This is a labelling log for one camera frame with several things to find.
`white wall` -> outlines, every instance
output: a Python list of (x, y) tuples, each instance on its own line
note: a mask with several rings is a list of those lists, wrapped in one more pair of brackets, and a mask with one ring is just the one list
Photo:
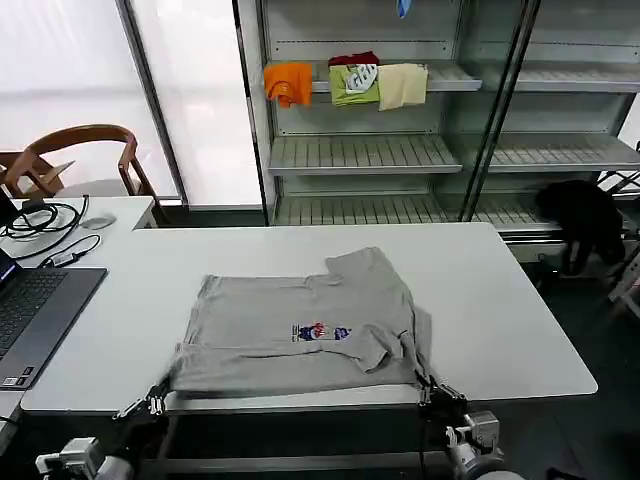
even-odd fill
[[(176, 195), (113, 1), (3, 1), (0, 45), (0, 150), (21, 151), (69, 126), (119, 124), (138, 138), (158, 194)], [(73, 184), (119, 178), (121, 150), (100, 142), (47, 158), (76, 160), (63, 174)]]
[(132, 4), (189, 203), (261, 208), (231, 1)]

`black bag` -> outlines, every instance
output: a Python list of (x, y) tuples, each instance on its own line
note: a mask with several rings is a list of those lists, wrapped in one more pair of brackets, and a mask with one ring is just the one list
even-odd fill
[[(553, 183), (536, 195), (541, 215), (557, 222), (567, 246), (562, 257), (566, 275), (577, 275), (595, 251), (608, 265), (624, 260), (622, 215), (613, 197), (597, 185), (582, 180)], [(579, 243), (575, 262), (571, 262), (573, 244)]]

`chair backrest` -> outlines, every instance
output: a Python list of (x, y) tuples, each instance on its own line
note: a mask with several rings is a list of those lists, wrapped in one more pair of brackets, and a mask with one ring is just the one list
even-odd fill
[[(82, 125), (78, 127), (66, 128), (50, 133), (29, 145), (4, 175), (4, 184), (15, 198), (26, 198), (28, 196), (18, 186), (21, 177), (28, 177), (45, 197), (52, 197), (62, 188), (62, 183), (58, 178), (59, 172), (52, 171), (41, 155), (55, 152), (63, 148), (71, 147), (81, 143), (113, 141), (124, 143), (124, 149), (118, 161), (118, 172), (129, 195), (151, 195), (156, 204), (159, 205), (158, 197), (149, 182), (142, 166), (136, 157), (138, 142), (132, 132), (118, 125)], [(140, 180), (140, 188), (136, 189), (135, 184), (129, 174), (129, 167), (132, 167)]]

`yellow cloth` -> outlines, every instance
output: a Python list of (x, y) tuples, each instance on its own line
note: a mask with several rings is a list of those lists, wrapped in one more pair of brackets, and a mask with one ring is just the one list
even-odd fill
[(427, 94), (427, 76), (424, 65), (381, 65), (378, 68), (379, 110), (423, 104)]
[(283, 108), (311, 105), (312, 68), (309, 63), (278, 63), (264, 69), (264, 90), (269, 100)]

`white table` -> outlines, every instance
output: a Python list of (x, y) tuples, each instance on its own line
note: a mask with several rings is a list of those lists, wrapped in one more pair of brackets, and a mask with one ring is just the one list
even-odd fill
[[(46, 199), (45, 202), (66, 203), (80, 211), (83, 200), (81, 198), (56, 198)], [(13, 203), (20, 208), (23, 201), (14, 200)], [(110, 240), (112, 238), (127, 235), (131, 233), (132, 230), (143, 228), (149, 224), (154, 224), (154, 219), (151, 214), (152, 207), (153, 199), (151, 197), (91, 197), (89, 199), (89, 207), (87, 208), (87, 212), (85, 213), (83, 220), (100, 217), (105, 213), (109, 213), (117, 218), (113, 224), (97, 231), (78, 227), (64, 242), (53, 250), (43, 253), (42, 255), (38, 255), (37, 257), (21, 260), (19, 263), (23, 267), (35, 267), (53, 252), (57, 252), (67, 245), (71, 245), (82, 237), (95, 233), (100, 235), (103, 245), (96, 248), (96, 250), (91, 254), (83, 257), (77, 264), (75, 264), (75, 266), (103, 266), (104, 264), (100, 263), (100, 260), (105, 252), (105, 247), (111, 243)], [(71, 211), (67, 209), (60, 209), (60, 215), (63, 223), (67, 223), (72, 218)], [(30, 241), (15, 241), (9, 238), (2, 238), (0, 239), (0, 248), (10, 256), (18, 257), (51, 245), (63, 234), (64, 232), (46, 233), (38, 237), (34, 237), (34, 239)], [(92, 241), (87, 240), (87, 244), (78, 245), (78, 249), (89, 247), (91, 244)]]
[[(48, 199), (47, 202), (55, 201), (59, 203), (67, 203), (80, 210), (82, 207), (81, 198), (65, 198), (65, 199)], [(22, 203), (21, 200), (14, 200), (14, 204), (19, 207)], [(102, 244), (96, 248), (93, 252), (82, 257), (78, 263), (73, 266), (77, 267), (104, 267), (109, 262), (109, 259), (114, 255), (117, 255), (117, 250), (110, 253), (114, 244), (120, 245), (117, 239), (126, 239), (131, 232), (138, 228), (143, 228), (147, 225), (153, 225), (154, 220), (151, 215), (151, 208), (153, 206), (153, 198), (151, 197), (116, 197), (116, 198), (90, 198), (89, 208), (85, 214), (84, 219), (99, 216), (103, 213), (110, 213), (116, 217), (115, 223), (99, 230), (91, 231), (84, 228), (77, 228), (76, 231), (69, 236), (59, 246), (52, 251), (39, 255), (34, 258), (30, 258), (21, 261), (21, 265), (25, 267), (32, 267), (38, 265), (44, 258), (53, 252), (56, 252), (72, 242), (92, 233), (97, 233), (102, 239)], [(70, 212), (61, 212), (64, 215), (69, 215)], [(36, 240), (30, 242), (16, 242), (8, 238), (3, 238), (0, 241), (0, 248), (6, 251), (11, 256), (24, 255), (26, 253), (39, 250), (46, 245), (49, 245), (56, 238), (59, 238), (61, 234), (46, 234)], [(0, 415), (9, 418), (17, 418), (19, 415), (20, 399), (22, 398), (22, 392), (6, 392), (0, 391)], [(8, 443), (10, 437), (14, 433), (14, 427), (6, 425), (5, 422), (0, 421), (0, 454), (4, 451), (4, 447)]]
[[(324, 259), (378, 246), (433, 316), (435, 371), (471, 400), (589, 394), (597, 384), (520, 266), (488, 224), (138, 230), (35, 387), (30, 412), (114, 412), (168, 365), (207, 273), (300, 276)], [(289, 410), (413, 404), (410, 386), (173, 409)]]

